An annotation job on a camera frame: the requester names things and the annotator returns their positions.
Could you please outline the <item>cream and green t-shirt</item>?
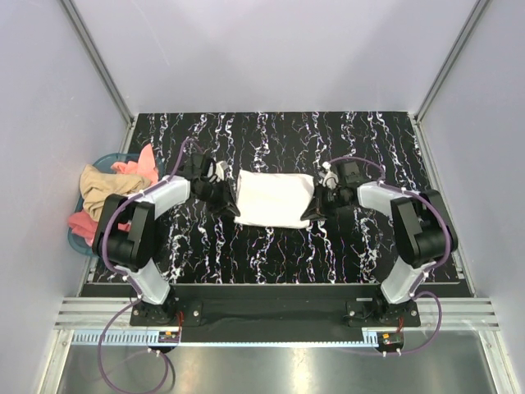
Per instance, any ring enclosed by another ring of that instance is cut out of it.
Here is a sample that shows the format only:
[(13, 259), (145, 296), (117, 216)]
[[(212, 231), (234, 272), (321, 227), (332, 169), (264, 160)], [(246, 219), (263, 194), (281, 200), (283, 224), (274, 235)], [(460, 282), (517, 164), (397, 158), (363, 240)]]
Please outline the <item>cream and green t-shirt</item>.
[(301, 216), (310, 204), (313, 177), (300, 173), (261, 173), (241, 170), (237, 178), (235, 222), (252, 227), (304, 229)]

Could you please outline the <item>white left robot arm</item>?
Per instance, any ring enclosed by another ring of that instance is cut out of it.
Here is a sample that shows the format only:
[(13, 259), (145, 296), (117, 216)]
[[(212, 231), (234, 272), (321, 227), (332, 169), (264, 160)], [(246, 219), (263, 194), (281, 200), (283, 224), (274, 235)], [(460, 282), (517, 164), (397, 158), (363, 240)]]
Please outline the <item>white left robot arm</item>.
[(227, 169), (225, 161), (193, 153), (156, 185), (129, 196), (111, 194), (104, 201), (92, 250), (109, 270), (130, 281), (158, 324), (171, 323), (177, 305), (168, 300), (171, 287), (153, 261), (156, 220), (190, 198), (204, 202), (211, 213), (238, 217)]

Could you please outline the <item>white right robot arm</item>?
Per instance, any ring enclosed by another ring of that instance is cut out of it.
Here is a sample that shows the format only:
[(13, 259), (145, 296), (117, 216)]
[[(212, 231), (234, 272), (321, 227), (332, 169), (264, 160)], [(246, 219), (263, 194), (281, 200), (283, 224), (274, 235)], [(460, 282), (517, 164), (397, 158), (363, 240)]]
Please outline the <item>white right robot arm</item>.
[(458, 237), (440, 192), (401, 189), (385, 183), (381, 166), (365, 158), (341, 157), (323, 164), (322, 182), (301, 218), (325, 220), (349, 206), (371, 209), (393, 224), (398, 258), (360, 319), (391, 325), (416, 300), (417, 288), (448, 260)]

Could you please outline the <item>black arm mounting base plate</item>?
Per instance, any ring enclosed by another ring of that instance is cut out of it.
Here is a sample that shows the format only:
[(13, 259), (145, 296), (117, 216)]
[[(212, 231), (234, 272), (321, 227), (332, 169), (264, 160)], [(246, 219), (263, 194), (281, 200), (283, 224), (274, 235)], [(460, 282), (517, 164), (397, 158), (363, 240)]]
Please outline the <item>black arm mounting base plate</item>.
[[(318, 332), (324, 337), (342, 337), (344, 332), (363, 327), (380, 327), (373, 318), (365, 323), (358, 317), (379, 290), (378, 284), (179, 284), (168, 301), (182, 312), (182, 331), (200, 332), (278, 332), (291, 336), (305, 336)], [(465, 281), (457, 283), (422, 284), (416, 294), (430, 291), (442, 300), (470, 299)], [(86, 284), (80, 298), (77, 322), (79, 329), (102, 330), (109, 319), (126, 307), (136, 296), (124, 284)], [(145, 306), (132, 307), (118, 317), (113, 329), (154, 329), (175, 327), (176, 317), (153, 317)]]

